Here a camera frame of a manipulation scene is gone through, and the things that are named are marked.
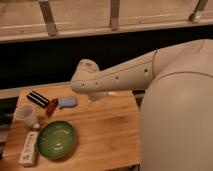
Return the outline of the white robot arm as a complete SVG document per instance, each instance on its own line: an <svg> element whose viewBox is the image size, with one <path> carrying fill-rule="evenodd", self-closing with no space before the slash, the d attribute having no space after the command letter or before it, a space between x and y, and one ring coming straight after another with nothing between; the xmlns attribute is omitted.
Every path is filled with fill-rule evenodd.
<svg viewBox="0 0 213 171"><path fill-rule="evenodd" d="M213 171L213 40L156 49L101 71L79 62L71 89L92 99L143 90L141 171Z"/></svg>

